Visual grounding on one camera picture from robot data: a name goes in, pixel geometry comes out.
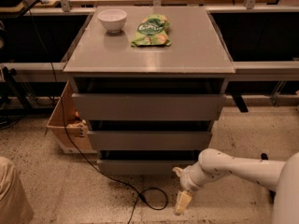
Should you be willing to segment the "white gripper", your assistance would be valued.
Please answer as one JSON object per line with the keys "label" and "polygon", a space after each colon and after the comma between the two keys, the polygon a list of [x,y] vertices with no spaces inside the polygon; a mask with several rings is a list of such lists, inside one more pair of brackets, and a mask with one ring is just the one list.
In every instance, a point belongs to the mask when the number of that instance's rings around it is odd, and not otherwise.
{"label": "white gripper", "polygon": [[204,186],[205,174],[199,164],[189,165],[184,169],[174,167],[172,171],[179,177],[183,191],[178,192],[175,214],[181,215],[192,200],[189,192],[196,192]]}

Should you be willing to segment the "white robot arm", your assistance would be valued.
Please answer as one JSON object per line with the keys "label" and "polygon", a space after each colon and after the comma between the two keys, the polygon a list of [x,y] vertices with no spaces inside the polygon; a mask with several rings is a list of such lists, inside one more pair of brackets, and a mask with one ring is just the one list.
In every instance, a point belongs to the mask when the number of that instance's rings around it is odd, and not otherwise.
{"label": "white robot arm", "polygon": [[299,153],[286,161],[229,156],[217,149],[200,152],[198,161],[184,169],[174,167],[182,190],[178,192],[175,214],[182,214],[195,193],[206,183],[235,175],[276,193],[271,224],[299,224]]}

